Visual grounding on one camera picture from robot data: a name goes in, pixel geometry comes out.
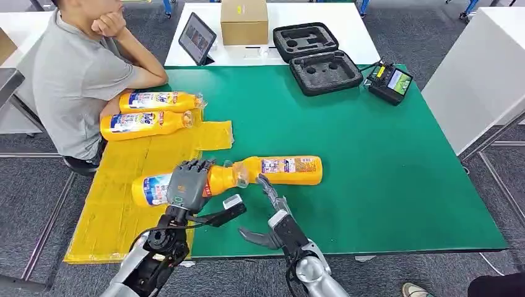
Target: tablet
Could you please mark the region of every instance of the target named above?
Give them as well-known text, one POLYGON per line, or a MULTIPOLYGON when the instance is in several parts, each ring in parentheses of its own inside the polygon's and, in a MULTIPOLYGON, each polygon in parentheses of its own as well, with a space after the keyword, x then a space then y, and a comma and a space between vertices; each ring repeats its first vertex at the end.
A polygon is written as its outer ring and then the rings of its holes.
POLYGON ((217 34, 192 12, 179 37, 179 44, 197 65, 206 65, 209 64, 206 63, 208 52, 216 38, 217 34))

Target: robotic arm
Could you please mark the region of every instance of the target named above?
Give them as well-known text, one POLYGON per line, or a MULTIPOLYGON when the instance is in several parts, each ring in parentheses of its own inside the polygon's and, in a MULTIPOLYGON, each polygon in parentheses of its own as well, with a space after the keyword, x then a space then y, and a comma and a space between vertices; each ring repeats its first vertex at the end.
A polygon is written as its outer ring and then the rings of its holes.
POLYGON ((246 212, 239 195, 223 201, 221 212, 195 217, 208 202, 202 197, 214 160, 184 161, 168 186, 169 206, 155 228, 143 231, 131 245, 117 275, 101 297, 154 297, 189 253, 186 229, 219 227, 246 212))
POLYGON ((268 220, 271 231, 262 234, 241 227, 239 228, 241 236, 251 243, 269 249, 283 249, 289 265, 286 281, 292 295, 295 296, 295 293, 290 281, 297 280, 311 297, 348 297, 343 287, 331 277, 330 266, 317 244, 308 239, 297 225, 286 198, 277 195, 264 175, 260 174, 257 182, 262 184, 264 193, 276 211, 268 220))

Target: controller screen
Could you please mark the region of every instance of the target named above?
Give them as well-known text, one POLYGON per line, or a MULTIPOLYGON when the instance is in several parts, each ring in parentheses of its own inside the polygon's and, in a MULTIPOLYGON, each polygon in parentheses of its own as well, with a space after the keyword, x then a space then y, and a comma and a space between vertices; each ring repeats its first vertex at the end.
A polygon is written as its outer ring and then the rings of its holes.
POLYGON ((387 87, 404 96, 410 85, 410 81, 412 81, 410 76, 396 69, 387 87))

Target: white sneaker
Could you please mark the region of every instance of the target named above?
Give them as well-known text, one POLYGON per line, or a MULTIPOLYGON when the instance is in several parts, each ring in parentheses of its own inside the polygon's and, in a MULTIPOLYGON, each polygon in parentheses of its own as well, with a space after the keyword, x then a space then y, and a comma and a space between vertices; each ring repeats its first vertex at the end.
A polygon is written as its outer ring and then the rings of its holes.
POLYGON ((413 283, 405 283, 401 288, 403 297, 431 297, 425 289, 420 286, 416 286, 413 283))

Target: handheld device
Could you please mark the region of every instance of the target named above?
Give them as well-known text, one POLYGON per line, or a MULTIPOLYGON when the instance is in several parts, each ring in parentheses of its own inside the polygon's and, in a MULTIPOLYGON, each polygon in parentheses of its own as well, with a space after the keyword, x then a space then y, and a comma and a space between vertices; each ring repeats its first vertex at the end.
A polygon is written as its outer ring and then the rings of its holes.
POLYGON ((217 34, 192 12, 179 37, 179 44, 198 66, 215 62, 208 56, 217 34))
POLYGON ((374 63, 374 70, 368 75, 364 85, 368 85, 368 91, 396 106, 405 99, 413 77, 407 72, 394 66, 394 63, 374 63))

